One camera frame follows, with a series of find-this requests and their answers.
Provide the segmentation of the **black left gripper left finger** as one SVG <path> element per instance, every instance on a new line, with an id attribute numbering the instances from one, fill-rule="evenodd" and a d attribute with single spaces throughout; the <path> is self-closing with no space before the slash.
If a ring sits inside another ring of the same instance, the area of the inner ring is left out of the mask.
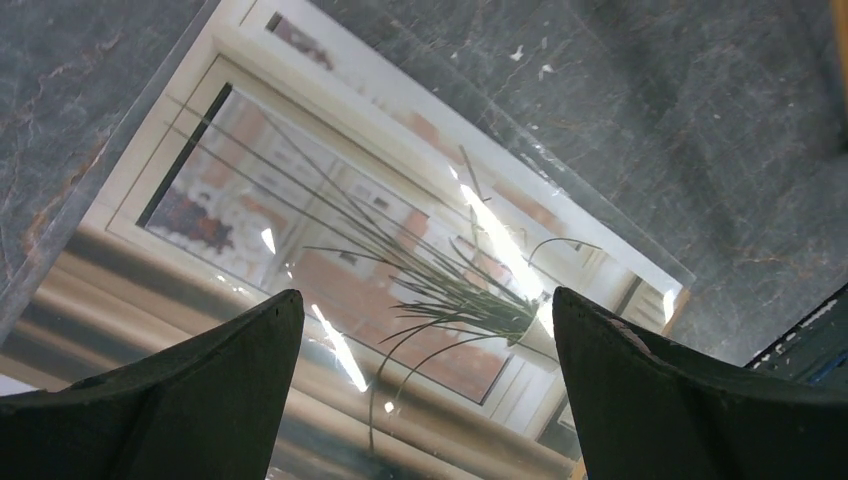
<path id="1" fill-rule="evenodd" d="M 156 354 L 1 400 L 5 479 L 262 479 L 304 329 L 282 291 Z"/>

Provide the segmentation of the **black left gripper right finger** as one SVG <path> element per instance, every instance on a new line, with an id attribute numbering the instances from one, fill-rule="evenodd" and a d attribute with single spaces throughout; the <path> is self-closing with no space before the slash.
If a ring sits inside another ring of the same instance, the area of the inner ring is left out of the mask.
<path id="1" fill-rule="evenodd" d="M 722 362 L 576 291 L 552 298 L 591 479 L 843 479 L 847 397 Z"/>

